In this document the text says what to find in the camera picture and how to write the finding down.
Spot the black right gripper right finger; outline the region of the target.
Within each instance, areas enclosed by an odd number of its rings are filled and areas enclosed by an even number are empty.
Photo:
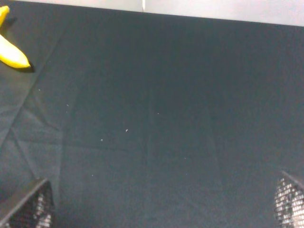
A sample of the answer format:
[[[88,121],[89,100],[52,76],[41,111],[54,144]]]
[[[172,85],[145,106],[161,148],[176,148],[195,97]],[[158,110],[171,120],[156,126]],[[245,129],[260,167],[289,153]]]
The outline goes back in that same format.
[[[304,180],[280,172],[274,194],[274,217],[278,228],[304,227]]]

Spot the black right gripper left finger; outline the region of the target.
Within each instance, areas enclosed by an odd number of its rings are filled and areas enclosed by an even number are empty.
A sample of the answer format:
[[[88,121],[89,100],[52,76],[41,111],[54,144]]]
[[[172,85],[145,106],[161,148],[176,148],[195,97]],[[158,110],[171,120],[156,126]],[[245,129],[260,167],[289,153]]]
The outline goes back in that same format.
[[[2,228],[52,228],[54,223],[52,187],[47,179],[31,181],[0,204]]]

